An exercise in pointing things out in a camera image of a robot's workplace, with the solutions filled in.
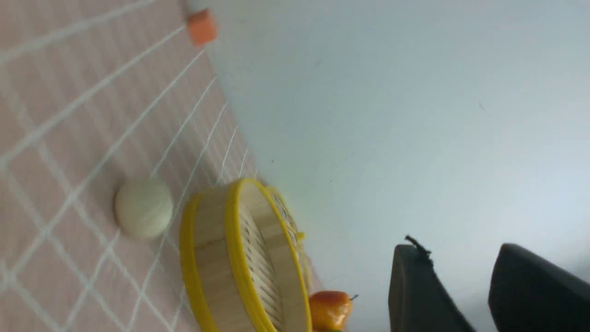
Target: bamboo steamer basket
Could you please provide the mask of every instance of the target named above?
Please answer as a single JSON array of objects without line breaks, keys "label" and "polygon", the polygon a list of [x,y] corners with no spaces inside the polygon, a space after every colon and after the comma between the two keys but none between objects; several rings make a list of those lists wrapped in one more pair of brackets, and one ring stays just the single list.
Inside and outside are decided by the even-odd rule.
[{"label": "bamboo steamer basket", "polygon": [[289,226],[254,179],[207,189],[185,207],[186,294],[203,332],[311,332]]},{"label": "bamboo steamer basket", "polygon": [[303,274],[303,279],[305,281],[305,286],[307,292],[311,290],[311,268],[309,267],[309,262],[307,261],[307,255],[305,254],[305,248],[303,247],[303,239],[305,238],[305,233],[302,233],[297,230],[297,224],[295,224],[295,220],[293,216],[289,212],[289,209],[285,205],[283,200],[283,196],[278,192],[275,187],[268,186],[266,187],[268,194],[273,199],[274,205],[277,207],[277,210],[281,214],[283,220],[287,224],[287,230],[289,232],[289,237],[291,242],[295,246],[295,250],[297,252],[297,258],[299,259],[299,265],[301,266],[301,272]]}]

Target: black object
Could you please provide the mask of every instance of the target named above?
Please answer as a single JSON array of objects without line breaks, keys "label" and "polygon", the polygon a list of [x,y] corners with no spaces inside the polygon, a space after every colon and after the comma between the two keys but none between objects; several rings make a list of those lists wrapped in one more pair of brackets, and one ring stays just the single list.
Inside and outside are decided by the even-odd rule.
[{"label": "black object", "polygon": [[459,312],[432,268],[430,251],[414,245],[395,247],[389,283],[391,331],[474,331]]},{"label": "black object", "polygon": [[504,244],[488,305],[505,331],[590,331],[590,285],[525,248]]},{"label": "black object", "polygon": [[[474,331],[433,270],[430,251],[395,247],[389,319],[395,332]],[[590,285],[514,244],[496,260],[488,298],[499,332],[590,331]]]}]

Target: pink tiled surface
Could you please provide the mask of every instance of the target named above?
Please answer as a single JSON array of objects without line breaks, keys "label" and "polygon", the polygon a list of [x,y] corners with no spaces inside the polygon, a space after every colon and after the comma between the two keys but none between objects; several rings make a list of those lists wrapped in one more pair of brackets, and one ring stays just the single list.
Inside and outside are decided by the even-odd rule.
[{"label": "pink tiled surface", "polygon": [[[0,21],[0,331],[199,331],[182,206],[257,168],[180,6],[2,0]],[[149,243],[114,221],[130,177],[174,196]]]}]

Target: orange cube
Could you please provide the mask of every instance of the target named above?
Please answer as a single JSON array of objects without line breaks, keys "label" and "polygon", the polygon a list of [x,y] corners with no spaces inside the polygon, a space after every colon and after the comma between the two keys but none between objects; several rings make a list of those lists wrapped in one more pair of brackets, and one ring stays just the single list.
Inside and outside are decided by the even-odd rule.
[{"label": "orange cube", "polygon": [[186,23],[191,40],[196,45],[204,45],[217,38],[213,14],[209,9],[191,15]]}]

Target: yellow rim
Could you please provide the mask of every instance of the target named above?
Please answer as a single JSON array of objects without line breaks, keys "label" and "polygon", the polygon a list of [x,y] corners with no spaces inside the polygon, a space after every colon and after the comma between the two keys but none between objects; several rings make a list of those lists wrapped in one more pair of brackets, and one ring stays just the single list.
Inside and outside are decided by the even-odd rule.
[{"label": "yellow rim", "polygon": [[[283,207],[285,208],[285,210],[287,210],[287,213],[289,214],[289,216],[291,216],[291,218],[293,218],[293,215],[291,214],[291,211],[289,211],[289,207],[287,207],[287,204],[285,204],[285,200],[283,199],[283,196],[281,196],[281,194],[278,192],[278,190],[273,187],[272,185],[269,185],[268,187],[265,188],[269,194],[274,194],[278,197],[278,200],[281,201],[281,204],[283,205]],[[303,242],[302,240],[305,238],[305,233],[300,233],[297,230],[297,225],[295,225],[295,229],[294,229],[295,233],[297,233],[297,247],[299,250],[301,250],[301,252],[304,254],[304,257],[302,260],[300,260],[299,264],[303,267],[303,276],[304,276],[304,280],[305,280],[305,284],[306,285],[311,285],[312,284],[312,275],[311,275],[311,269],[309,267],[309,264],[307,263],[307,255],[305,255],[305,248],[303,247]]]},{"label": "yellow rim", "polygon": [[191,304],[193,315],[203,332],[218,332],[213,316],[207,307],[203,287],[195,263],[195,241],[193,238],[196,210],[203,194],[192,198],[185,207],[182,216],[179,238],[182,274],[185,280],[186,294]]},{"label": "yellow rim", "polygon": [[[249,178],[240,179],[232,183],[228,189],[227,202],[225,205],[224,227],[231,269],[234,274],[234,279],[236,280],[236,286],[256,331],[276,332],[277,330],[274,328],[272,322],[264,311],[264,307],[256,293],[254,283],[250,277],[240,234],[239,198],[242,185],[245,183],[254,184],[260,190],[260,193],[262,193],[264,198],[270,203],[270,206],[281,225],[285,238],[287,239],[287,243],[289,244],[292,260],[294,262],[298,262],[299,260],[297,259],[297,251],[289,238],[286,223],[264,186],[262,186],[257,180]],[[191,303],[195,318],[201,325],[203,332],[218,332],[215,321],[207,307],[207,302],[203,294],[195,263],[193,231],[196,209],[201,197],[202,194],[196,196],[187,204],[182,218],[180,236],[181,264],[185,279],[186,294]],[[307,288],[305,286],[301,267],[299,264],[296,264],[296,266],[299,283],[303,290],[303,296],[305,301],[307,301]],[[308,305],[306,306],[306,325],[307,331],[305,332],[311,332],[312,315]]]}]

